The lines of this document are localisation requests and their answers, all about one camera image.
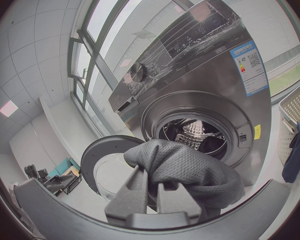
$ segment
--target teal sofa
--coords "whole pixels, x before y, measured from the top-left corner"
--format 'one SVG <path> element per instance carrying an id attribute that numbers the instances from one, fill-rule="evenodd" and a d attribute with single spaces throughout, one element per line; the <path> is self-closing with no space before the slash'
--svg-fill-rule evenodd
<path id="1" fill-rule="evenodd" d="M 53 176 L 61 176 L 66 170 L 68 170 L 71 166 L 75 166 L 80 171 L 80 166 L 76 163 L 73 158 L 64 159 L 57 167 L 55 167 L 49 174 L 49 177 Z"/>

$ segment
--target control knob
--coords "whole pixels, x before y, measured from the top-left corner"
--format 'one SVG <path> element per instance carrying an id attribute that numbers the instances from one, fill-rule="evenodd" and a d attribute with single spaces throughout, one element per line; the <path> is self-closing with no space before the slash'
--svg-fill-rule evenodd
<path id="1" fill-rule="evenodd" d="M 130 76 L 136 83 L 142 82 L 147 77 L 147 68 L 136 62 L 130 68 Z"/>

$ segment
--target ceiling light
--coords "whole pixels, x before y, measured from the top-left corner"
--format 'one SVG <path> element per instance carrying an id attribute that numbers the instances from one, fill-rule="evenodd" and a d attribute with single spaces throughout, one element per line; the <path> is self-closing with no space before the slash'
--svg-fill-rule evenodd
<path id="1" fill-rule="evenodd" d="M 2 109 L 0 109 L 0 112 L 4 114 L 6 117 L 11 116 L 13 112 L 15 112 L 18 109 L 18 107 L 12 102 L 8 101 L 7 104 L 5 104 Z"/>

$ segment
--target energy label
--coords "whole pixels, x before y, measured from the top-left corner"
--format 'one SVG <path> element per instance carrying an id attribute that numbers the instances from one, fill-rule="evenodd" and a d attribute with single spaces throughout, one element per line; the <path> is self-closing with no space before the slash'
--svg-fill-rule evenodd
<path id="1" fill-rule="evenodd" d="M 238 67 L 247 96 L 269 87 L 260 54 L 252 40 L 230 50 L 230 53 Z"/>

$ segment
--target beige laundry basket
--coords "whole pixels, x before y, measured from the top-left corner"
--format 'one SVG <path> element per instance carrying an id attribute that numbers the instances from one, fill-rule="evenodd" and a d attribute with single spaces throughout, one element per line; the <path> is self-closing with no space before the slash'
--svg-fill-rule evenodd
<path id="1" fill-rule="evenodd" d="M 277 152 L 284 165 L 291 152 L 289 145 L 298 133 L 297 122 L 300 122 L 300 86 L 285 97 L 279 104 L 280 132 Z"/>

